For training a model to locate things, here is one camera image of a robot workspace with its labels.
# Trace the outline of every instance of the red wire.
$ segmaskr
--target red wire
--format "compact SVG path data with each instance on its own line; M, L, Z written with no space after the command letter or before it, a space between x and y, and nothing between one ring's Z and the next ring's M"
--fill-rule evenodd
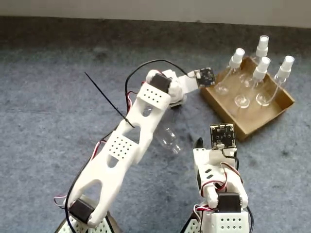
M201 196L203 197L203 188L208 185L209 183L222 183L222 186L219 187L218 189L216 189L216 192L223 190L226 187L226 183L227 182L222 182L222 181L207 181L206 183L204 183L201 187Z

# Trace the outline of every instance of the cardboard tray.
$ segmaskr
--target cardboard tray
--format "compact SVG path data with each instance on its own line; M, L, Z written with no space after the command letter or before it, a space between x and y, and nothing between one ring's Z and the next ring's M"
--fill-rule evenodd
M245 57L241 63L242 74L251 75L255 67L256 64L253 60L249 57ZM224 71L217 75L217 82L220 82L223 77ZM234 98L237 94L245 93L243 92L243 86L240 82L239 76L229 77L226 81L226 85L230 88L230 91L226 96L221 96L216 93L213 86L203 88L201 89L201 92L207 103L222 118L224 123L235 123L236 136L240 141L243 141L257 129L282 114L295 102L290 94L281 88L278 91L276 98L269 106L260 106L256 102L256 95L259 92L256 90L252 93L250 106L246 109L241 109L234 102ZM271 94L274 92L275 88L276 83L269 74L266 74L263 86L264 91Z

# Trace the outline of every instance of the white spray nozzle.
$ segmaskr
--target white spray nozzle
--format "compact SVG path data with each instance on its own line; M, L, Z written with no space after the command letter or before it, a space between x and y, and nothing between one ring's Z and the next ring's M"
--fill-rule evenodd
M292 70L294 60L295 59L292 56L286 56L285 57L282 65L280 66L280 68L278 69L278 72L276 74L281 82L285 81L289 77L291 70Z
M259 82L264 79L264 76L267 73L268 66L270 64L271 60L268 57L262 57L260 63L256 67L253 78Z
M230 61L229 61L229 66L232 69L236 69L240 67L240 64L242 62L243 56L245 54L244 49L241 48L237 48L235 50L234 55L231 57Z
M267 35L262 35L259 38L259 43L256 50L256 56L257 57L264 57L268 54L268 43L269 43L269 37Z

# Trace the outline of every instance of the bottle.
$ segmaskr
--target bottle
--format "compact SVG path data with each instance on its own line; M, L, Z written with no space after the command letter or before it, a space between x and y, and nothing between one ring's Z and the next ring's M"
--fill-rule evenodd
M267 35L260 36L256 52L251 56L251 59L256 63L256 65L260 63L262 57L267 56L268 43L269 37ZM244 86L250 87L252 85L252 76L249 74L243 74L240 76L240 81Z
M173 152L173 154L180 154L183 150L180 138L175 133L176 128L174 128L175 122L183 121L180 110L179 107L168 109L154 132L154 137L160 145Z
M261 106L268 106L276 97L277 92L281 87L284 86L287 78L289 77L292 66L294 63L294 58L292 56L286 56L282 65L278 69L278 72L273 77L273 80L276 82L276 88L273 94L270 96L267 92L262 90L257 96L256 101Z
M240 64L242 62L242 58L245 54L244 49L237 48L234 55L231 57L229 61L229 65L227 66L225 70L225 77L223 78L222 81L217 83L215 85L215 90L218 94L220 95L226 95L229 92L228 86L225 84L226 80L228 77L234 74L238 74L241 71Z
M251 88L248 88L245 94L237 95L234 98L234 102L239 108L247 108L249 106L253 91L256 88L257 84L263 81L267 73L267 68L270 64L270 61L271 60L268 57L261 58L261 62L254 70L254 73L252 76L253 84Z

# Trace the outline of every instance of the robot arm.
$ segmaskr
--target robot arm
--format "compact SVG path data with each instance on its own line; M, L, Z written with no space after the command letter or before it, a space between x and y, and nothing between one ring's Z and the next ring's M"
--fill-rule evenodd
M196 229L198 233L249 233L248 197L239 172L232 124L211 126L212 149L203 147L199 139L193 149L193 162L200 195L205 199L200 214L191 216L182 233Z
M180 82L173 71L164 73L166 77L154 70L148 73L146 82L126 116L127 121L120 122L102 151L89 161L67 197L69 213L88 227L95 228L106 216L120 190L125 173L132 164L142 159L166 109L172 104L182 103L186 93L200 86L195 77L184 76ZM146 106L151 106L152 110L148 116L143 116ZM125 136L132 130L128 122L134 127L140 127L139 143ZM95 183L100 183L102 187L99 203L94 208L80 197Z

